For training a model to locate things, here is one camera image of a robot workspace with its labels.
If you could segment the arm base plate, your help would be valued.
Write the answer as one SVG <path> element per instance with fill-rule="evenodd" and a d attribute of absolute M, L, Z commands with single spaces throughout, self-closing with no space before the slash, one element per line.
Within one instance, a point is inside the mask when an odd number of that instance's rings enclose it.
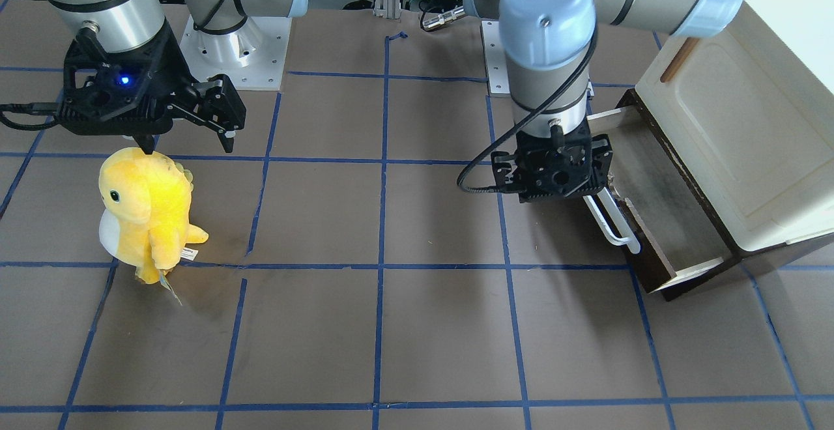
<path fill-rule="evenodd" d="M 500 24 L 496 20 L 482 20 L 483 61 L 487 73 L 489 94 L 510 96 L 510 83 L 504 45 L 500 38 Z"/>
<path fill-rule="evenodd" d="M 180 50 L 200 82 L 225 74 L 238 91 L 279 91 L 292 18 L 250 17 L 227 35 L 209 35 L 188 18 Z"/>

